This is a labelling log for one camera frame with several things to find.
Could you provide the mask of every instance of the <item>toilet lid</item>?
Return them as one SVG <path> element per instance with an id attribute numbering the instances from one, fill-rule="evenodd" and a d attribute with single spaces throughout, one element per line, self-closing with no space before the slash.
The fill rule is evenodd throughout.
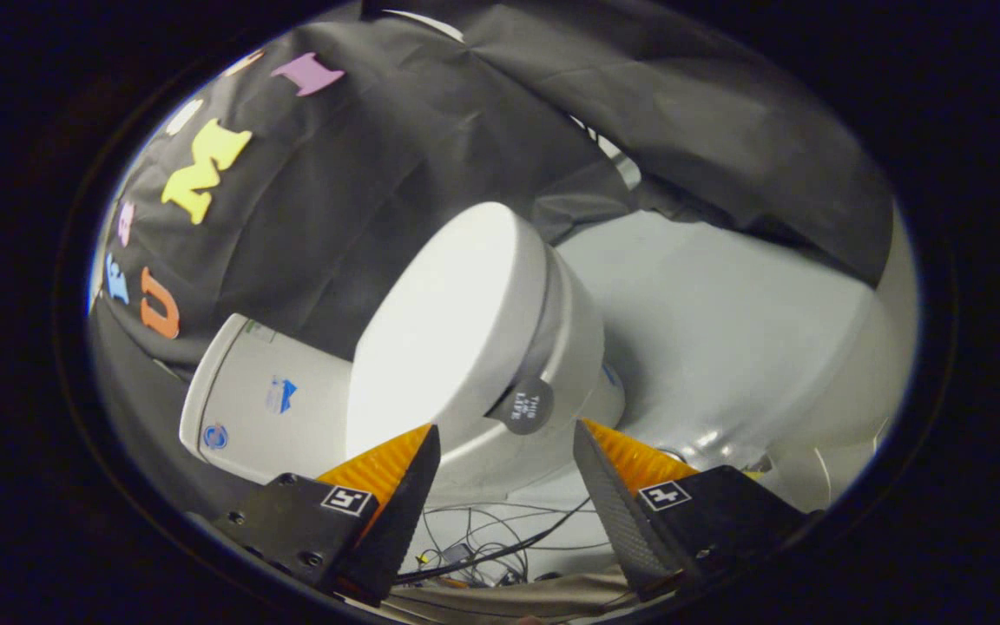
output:
<path id="1" fill-rule="evenodd" d="M 444 451 L 502 424 L 484 414 L 519 368 L 543 308 L 547 250 L 497 202 L 437 231 L 361 335 L 346 455 L 432 422 Z"/>

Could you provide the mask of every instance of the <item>letter m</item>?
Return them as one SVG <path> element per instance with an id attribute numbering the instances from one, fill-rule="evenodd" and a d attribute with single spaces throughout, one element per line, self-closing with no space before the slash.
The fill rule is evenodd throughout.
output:
<path id="1" fill-rule="evenodd" d="M 225 171 L 234 164 L 241 150 L 253 137 L 253 132 L 233 132 L 219 126 L 218 119 L 212 119 L 203 126 L 191 141 L 190 167 L 174 171 L 164 185 L 160 201 L 172 201 L 191 214 L 192 224 L 200 224 L 207 214 L 211 194 L 197 194 L 195 190 L 210 189 L 219 183 L 218 171 Z"/>

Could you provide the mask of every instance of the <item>toilet bowl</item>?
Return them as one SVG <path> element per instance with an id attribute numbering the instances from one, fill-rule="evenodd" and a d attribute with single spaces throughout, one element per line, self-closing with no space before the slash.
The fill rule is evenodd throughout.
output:
<path id="1" fill-rule="evenodd" d="M 623 389 L 603 354 L 600 313 L 563 258 L 485 202 L 416 254 L 352 365 L 231 317 L 192 380 L 180 437 L 205 462 L 266 483 L 317 477 L 433 423 L 433 501 L 500 497 L 571 459 L 579 416 L 619 422 Z"/>

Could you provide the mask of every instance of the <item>black cloth backdrop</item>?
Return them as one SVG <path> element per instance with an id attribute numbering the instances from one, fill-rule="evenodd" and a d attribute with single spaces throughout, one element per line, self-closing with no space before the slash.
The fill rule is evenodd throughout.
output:
<path id="1" fill-rule="evenodd" d="M 464 43 L 386 10 L 452 24 Z M 345 76 L 298 96 L 271 72 L 308 52 Z M 100 298 L 91 323 L 106 352 L 100 376 L 116 380 L 104 385 L 112 418 L 149 422 L 122 430 L 138 431 L 135 454 L 168 459 L 156 467 L 186 455 L 175 434 L 182 393 L 230 313 L 352 359 L 414 254 L 473 203 L 507 203 L 551 242 L 655 209 L 825 254 L 870 285 L 890 248 L 892 192 L 856 138 L 765 59 L 650 3 L 354 3 L 266 43 L 191 98 L 202 104 L 186 127 L 158 129 L 112 198 L 115 220 L 123 202 L 135 205 L 127 244 L 116 228 L 106 241 L 128 303 Z M 638 163 L 638 188 L 571 115 Z M 194 225 L 160 197 L 212 118 L 253 138 Z M 145 266 L 177 302 L 174 339 L 142 324 Z M 132 340 L 112 338 L 123 333 Z M 182 381 L 158 365 L 119 373 L 120 353 Z M 158 440 L 164 431 L 171 444 Z M 146 471 L 174 502 L 209 514 L 240 488 L 219 477 L 210 494 L 208 474 L 221 471 L 201 468 L 195 479 L 178 475 L 187 466 Z"/>

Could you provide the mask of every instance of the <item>wire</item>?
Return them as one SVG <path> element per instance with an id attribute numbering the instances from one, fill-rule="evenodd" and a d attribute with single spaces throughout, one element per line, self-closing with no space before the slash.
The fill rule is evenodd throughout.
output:
<path id="1" fill-rule="evenodd" d="M 480 547 L 477 547 L 477 551 L 476 551 L 475 555 L 481 555 L 481 553 L 483 553 L 483 551 L 485 551 L 486 549 L 488 549 L 490 547 L 490 545 L 496 545 L 497 547 L 499 547 L 499 549 L 504 549 L 504 547 L 508 546 L 508 545 L 504 545 L 504 543 L 484 543 L 484 545 L 481 545 Z M 523 570 L 519 570 L 519 569 L 515 569 L 515 567 L 512 567 L 507 562 L 504 562 L 503 559 L 496 559 L 496 561 L 492 561 L 492 562 L 495 562 L 496 564 L 499 564 L 500 566 L 504 566 L 504 568 L 507 569 L 509 572 L 511 572 L 512 575 L 515 575 L 516 579 L 521 579 L 521 581 L 523 581 L 524 584 L 527 582 L 528 570 L 525 568 L 525 566 L 524 566 Z M 485 561 L 476 562 L 476 564 L 473 564 L 472 569 L 470 569 L 470 570 L 472 570 L 473 574 L 479 574 L 479 572 L 477 572 L 477 567 L 479 567 L 480 565 L 483 565 L 484 563 L 485 563 Z"/>
<path id="2" fill-rule="evenodd" d="M 530 547 L 531 545 L 533 545 L 533 543 L 538 543 L 539 541 L 541 541 L 541 539 L 544 539 L 545 537 L 549 536 L 551 531 L 558 530 L 558 527 L 561 526 L 561 523 L 566 523 L 569 520 L 569 517 L 576 514 L 576 512 L 580 510 L 588 502 L 589 498 L 586 497 L 586 499 L 584 499 L 584 501 L 581 502 L 581 505 L 573 508 L 573 510 L 569 510 L 568 513 L 566 513 L 566 515 L 558 519 L 558 522 L 553 523 L 553 525 L 551 525 L 548 529 L 540 531 L 540 533 L 535 534 L 535 536 L 528 538 L 527 541 L 521 541 L 520 543 L 515 543 L 515 545 L 504 547 L 504 549 L 500 549 L 499 551 L 496 551 L 496 553 L 493 554 L 488 554 L 483 558 L 472 557 L 469 559 L 468 562 L 461 562 L 461 564 L 442 566 L 439 567 L 439 569 L 426 570 L 425 572 L 398 575 L 396 577 L 396 582 L 397 584 L 411 584 L 412 582 L 420 582 L 422 581 L 422 579 L 430 579 L 432 577 L 438 577 L 440 575 L 453 573 L 455 572 L 455 570 L 468 569 L 468 567 L 472 566 L 477 562 L 488 562 L 491 561 L 491 559 L 496 559 L 508 554 L 516 553 L 516 551 L 519 550 L 527 549 L 527 547 Z"/>
<path id="3" fill-rule="evenodd" d="M 427 513 L 424 513 L 424 519 L 427 518 L 428 514 L 440 513 L 440 511 L 461 511 L 461 510 L 468 510 L 469 511 L 469 516 L 470 516 L 470 521 L 471 521 L 474 509 L 475 508 L 472 508 L 472 507 L 444 507 L 444 508 L 437 508 L 437 510 L 429 510 L 429 511 L 427 511 Z M 477 514 L 483 514 L 483 515 L 487 516 L 488 518 L 495 519 L 495 521 L 493 521 L 492 523 L 486 523 L 485 525 L 483 525 L 481 527 L 477 527 L 476 530 L 472 529 L 472 525 L 470 523 L 470 525 L 468 526 L 467 531 L 465 531 L 464 538 L 462 538 L 462 542 L 465 542 L 468 545 L 469 539 L 470 539 L 470 537 L 472 537 L 473 534 L 476 534 L 479 530 L 484 530 L 485 527 L 491 527 L 493 525 L 497 525 L 498 523 L 500 523 L 500 525 L 503 525 L 504 528 L 507 529 L 508 531 L 510 531 L 511 535 L 516 538 L 516 542 L 520 543 L 520 542 L 523 541 L 523 537 L 520 536 L 519 533 L 517 533 L 517 531 L 515 531 L 515 530 L 512 529 L 511 525 L 508 524 L 508 521 L 515 521 L 515 519 L 517 519 L 517 518 L 525 518 L 525 517 L 528 517 L 528 516 L 538 516 L 538 515 L 543 515 L 543 514 L 562 514 L 562 513 L 567 513 L 567 511 L 568 510 L 547 511 L 547 513 L 535 513 L 535 514 L 530 514 L 530 515 L 521 515 L 521 516 L 516 516 L 516 517 L 512 517 L 512 518 L 508 518 L 508 519 L 502 519 L 500 517 L 497 517 L 497 515 L 490 513 L 489 511 L 477 510 Z M 453 545 L 457 545 L 457 543 L 452 543 L 451 545 L 449 545 L 447 547 L 447 549 L 449 549 Z M 527 551 L 523 552 L 523 557 L 520 557 L 518 554 L 516 554 L 516 559 L 520 562 L 520 566 L 523 566 L 524 570 L 530 569 L 530 565 L 528 563 L 528 559 L 529 558 L 528 558 L 528 555 L 527 555 Z"/>

